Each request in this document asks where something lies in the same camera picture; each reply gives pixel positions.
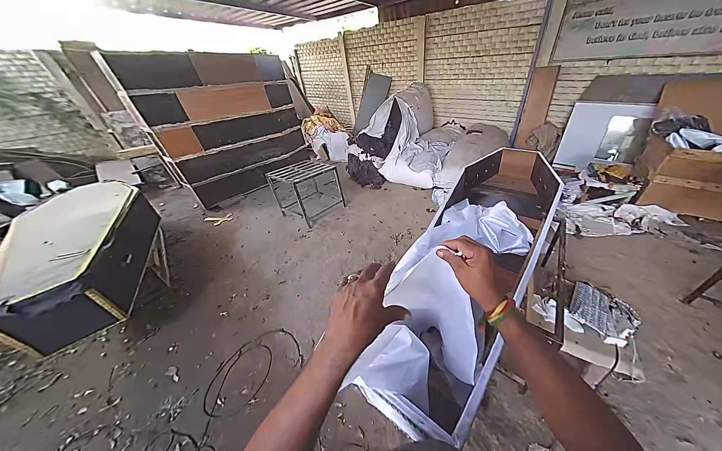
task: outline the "black wooden panel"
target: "black wooden panel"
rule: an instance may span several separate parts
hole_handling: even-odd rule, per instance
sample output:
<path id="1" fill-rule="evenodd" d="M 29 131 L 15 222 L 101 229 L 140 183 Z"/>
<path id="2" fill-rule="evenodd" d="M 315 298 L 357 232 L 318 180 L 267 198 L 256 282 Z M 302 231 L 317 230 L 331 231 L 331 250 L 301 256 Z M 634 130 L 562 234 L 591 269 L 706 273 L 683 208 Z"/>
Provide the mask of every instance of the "black wooden panel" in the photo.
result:
<path id="1" fill-rule="evenodd" d="M 202 186 L 197 186 L 194 188 L 194 191 L 196 192 L 196 196 L 202 201 L 202 204 L 207 209 L 213 207 L 219 202 L 234 198 L 239 194 L 247 193 L 265 185 L 266 177 L 264 174 L 276 169 L 285 168 L 286 166 L 293 165 L 294 163 L 299 163 L 303 160 L 307 160 L 309 154 L 310 151 L 308 149 L 303 149 L 283 160 L 273 161 L 268 165 L 259 166 L 255 169 L 249 169 L 248 171 L 239 172 L 238 174 L 230 177 L 225 177 Z"/>
<path id="2" fill-rule="evenodd" d="M 282 107 L 291 103 L 291 93 L 288 84 L 267 84 L 263 87 L 266 91 L 266 97 L 269 99 L 269 105 L 272 108 Z"/>
<path id="3" fill-rule="evenodd" d="M 86 272 L 85 286 L 101 293 L 125 313 L 138 291 L 141 274 L 155 238 L 160 217 L 143 194 L 129 206 L 113 229 L 107 246 L 99 249 Z"/>
<path id="4" fill-rule="evenodd" d="M 283 64 L 276 55 L 256 55 L 255 67 L 263 81 L 278 81 L 286 79 L 283 75 Z"/>
<path id="5" fill-rule="evenodd" d="M 150 127 L 179 124 L 188 120 L 180 100 L 174 94 L 145 94 L 130 96 L 132 104 Z"/>
<path id="6" fill-rule="evenodd" d="M 237 149 L 180 160 L 177 162 L 177 168 L 186 176 L 188 183 L 197 183 L 269 158 L 280 157 L 303 144 L 305 144 L 303 134 L 295 130 L 282 137 L 247 144 Z"/>
<path id="7" fill-rule="evenodd" d="M 196 138 L 202 143 L 202 148 L 208 150 L 240 143 L 247 139 L 273 135 L 298 125 L 300 119 L 297 118 L 297 113 L 294 108 L 288 108 L 266 114 L 195 125 L 192 129 Z"/>
<path id="8" fill-rule="evenodd" d="M 0 331 L 42 355 L 49 355 L 116 321 L 115 316 L 91 298 L 77 294 L 48 312 L 34 316 L 0 316 Z"/>
<path id="9" fill-rule="evenodd" d="M 102 57 L 125 89 L 202 86 L 186 54 L 103 53 Z"/>

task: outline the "concrete floor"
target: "concrete floor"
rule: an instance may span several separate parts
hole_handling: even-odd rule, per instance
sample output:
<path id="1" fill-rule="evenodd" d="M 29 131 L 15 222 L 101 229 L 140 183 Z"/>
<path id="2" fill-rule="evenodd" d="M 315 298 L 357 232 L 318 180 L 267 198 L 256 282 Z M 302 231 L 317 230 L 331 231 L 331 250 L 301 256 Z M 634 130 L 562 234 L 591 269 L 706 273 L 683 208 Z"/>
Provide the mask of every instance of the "concrete floor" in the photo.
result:
<path id="1" fill-rule="evenodd" d="M 329 210 L 312 231 L 283 217 L 268 189 L 219 213 L 194 208 L 187 190 L 149 193 L 163 217 L 173 288 L 148 275 L 133 316 L 74 352 L 37 362 L 0 346 L 0 450 L 186 451 L 196 448 L 185 445 L 189 436 L 241 449 L 296 377 L 297 346 L 311 355 L 340 278 L 368 261 L 399 258 L 433 216 L 428 190 L 367 190 L 340 172 L 348 206 Z M 203 221 L 227 212 L 235 220 Z M 722 225 L 690 229 L 722 239 Z M 643 318 L 637 343 L 647 381 L 610 377 L 604 400 L 646 449 L 722 450 L 722 309 L 676 301 L 722 253 L 669 229 L 661 238 L 568 243 L 569 278 L 608 287 Z M 722 299 L 722 284 L 712 294 Z M 280 328 L 296 342 L 278 332 L 256 340 Z M 222 384 L 220 365 L 240 349 Z M 214 405 L 221 417 L 208 421 L 204 406 Z M 337 396 L 320 437 L 331 451 L 383 451 L 404 441 L 351 388 Z M 550 447 L 553 436 L 529 396 L 496 375 L 467 448 L 525 451 L 532 443 Z"/>

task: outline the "black wire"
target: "black wire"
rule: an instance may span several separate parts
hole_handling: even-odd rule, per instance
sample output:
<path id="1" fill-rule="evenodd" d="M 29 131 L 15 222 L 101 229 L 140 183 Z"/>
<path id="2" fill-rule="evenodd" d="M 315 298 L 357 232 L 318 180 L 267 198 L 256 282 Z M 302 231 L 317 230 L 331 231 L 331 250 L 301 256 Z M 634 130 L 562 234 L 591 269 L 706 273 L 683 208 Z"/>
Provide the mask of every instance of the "black wire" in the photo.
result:
<path id="1" fill-rule="evenodd" d="M 147 445 L 144 447 L 145 451 L 148 451 L 149 449 L 152 449 L 155 446 L 155 443 L 158 442 L 159 439 L 161 439 L 164 436 L 169 436 L 168 444 L 166 445 L 164 451 L 171 451 L 172 446 L 174 446 L 176 439 L 180 438 L 182 439 L 182 446 L 180 449 L 186 449 L 186 446 L 189 444 L 193 446 L 195 451 L 201 451 L 204 449 L 209 449 L 211 451 L 216 451 L 216 448 L 211 445 L 206 445 L 206 437 L 208 435 L 208 428 L 210 427 L 211 420 L 213 418 L 221 418 L 223 416 L 231 416 L 235 415 L 239 411 L 242 410 L 242 408 L 250 405 L 250 401 L 255 398 L 255 396 L 261 391 L 261 388 L 266 384 L 267 379 L 269 378 L 269 374 L 272 372 L 272 360 L 274 354 L 272 353 L 272 348 L 269 346 L 266 346 L 266 344 L 262 343 L 262 339 L 266 337 L 267 335 L 271 334 L 284 334 L 287 335 L 291 340 L 295 343 L 295 346 L 297 347 L 297 361 L 295 362 L 295 366 L 299 366 L 300 368 L 303 367 L 303 364 L 305 363 L 305 358 L 303 357 L 303 351 L 300 349 L 300 343 L 297 341 L 297 338 L 291 333 L 286 331 L 286 329 L 274 329 L 273 331 L 267 331 L 264 332 L 252 340 L 242 344 L 238 350 L 236 350 L 230 357 L 223 360 L 218 367 L 216 367 L 216 373 L 214 374 L 214 377 L 211 379 L 211 381 L 208 383 L 208 388 L 206 389 L 205 395 L 202 396 L 202 410 L 205 412 L 206 416 L 208 416 L 208 420 L 206 421 L 205 430 L 202 431 L 202 437 L 200 440 L 197 440 L 189 433 L 184 433 L 181 431 L 176 431 L 173 428 L 170 428 L 168 431 L 165 431 L 163 433 L 159 433 L 156 435 Z M 263 377 L 263 380 L 260 385 L 258 385 L 258 388 L 255 390 L 255 392 L 246 400 L 246 402 L 242 405 L 237 405 L 235 408 L 230 409 L 227 413 L 216 415 L 214 412 L 216 410 L 216 404 L 219 400 L 219 393 L 221 393 L 221 390 L 224 388 L 225 383 L 227 381 L 227 377 L 230 374 L 230 371 L 233 370 L 233 368 L 236 366 L 236 363 L 241 359 L 242 356 L 248 354 L 249 352 L 252 352 L 255 349 L 263 349 L 266 350 L 267 355 L 269 356 L 269 364 L 266 366 L 266 374 Z M 211 391 L 211 388 L 214 387 L 214 384 L 216 384 L 216 381 L 219 380 L 219 376 L 221 377 L 221 383 L 219 384 L 219 390 L 216 391 L 216 397 L 214 399 L 214 403 L 211 405 L 210 409 L 208 410 L 208 394 Z"/>
<path id="2" fill-rule="evenodd" d="M 601 378 L 597 382 L 597 384 L 595 384 L 595 391 L 597 391 L 601 387 L 601 384 L 603 384 L 603 382 L 607 379 L 607 377 L 609 377 L 609 374 L 612 374 L 613 372 L 615 372 L 615 368 L 617 367 L 617 363 L 619 361 L 620 361 L 620 348 L 615 344 L 615 363 L 612 364 L 611 368 L 609 368 L 609 372 L 603 378 Z"/>

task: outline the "brick wall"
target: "brick wall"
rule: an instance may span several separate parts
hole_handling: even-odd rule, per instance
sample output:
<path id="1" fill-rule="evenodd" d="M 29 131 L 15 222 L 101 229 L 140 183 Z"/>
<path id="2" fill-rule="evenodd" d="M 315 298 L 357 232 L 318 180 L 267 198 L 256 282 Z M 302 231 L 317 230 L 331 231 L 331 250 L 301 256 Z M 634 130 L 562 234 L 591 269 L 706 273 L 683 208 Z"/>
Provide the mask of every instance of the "brick wall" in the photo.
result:
<path id="1" fill-rule="evenodd" d="M 562 66 L 547 120 L 564 127 L 573 105 L 597 76 L 623 74 L 722 73 L 722 55 L 591 59 L 551 63 Z"/>
<path id="2" fill-rule="evenodd" d="M 0 149 L 35 147 L 44 152 L 115 157 L 102 132 L 91 127 L 29 51 L 0 51 L 0 78 L 19 94 L 40 95 L 48 108 L 19 103 L 11 114 L 0 112 Z"/>
<path id="3" fill-rule="evenodd" d="M 544 8 L 545 0 L 495 1 L 425 16 L 425 82 L 435 125 L 456 119 L 511 131 Z M 416 81 L 417 23 L 406 18 L 344 34 L 356 108 L 367 64 L 393 78 L 390 94 Z M 351 124 L 338 45 L 337 39 L 300 44 L 297 54 L 311 102 L 341 111 L 347 116 L 339 121 Z M 316 71 L 329 73 L 318 78 Z"/>

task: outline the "large sack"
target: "large sack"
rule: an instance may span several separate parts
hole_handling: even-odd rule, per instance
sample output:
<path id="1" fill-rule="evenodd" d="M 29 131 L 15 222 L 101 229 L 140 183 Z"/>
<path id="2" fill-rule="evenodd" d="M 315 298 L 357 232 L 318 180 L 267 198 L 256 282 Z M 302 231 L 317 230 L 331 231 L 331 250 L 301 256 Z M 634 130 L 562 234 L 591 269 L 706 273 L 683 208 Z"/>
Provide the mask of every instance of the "large sack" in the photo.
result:
<path id="1" fill-rule="evenodd" d="M 442 170 L 433 174 L 434 185 L 438 188 L 452 188 L 466 165 L 501 147 L 508 147 L 508 134 L 502 129 L 480 123 L 467 127 L 465 134 L 450 148 L 442 162 Z"/>

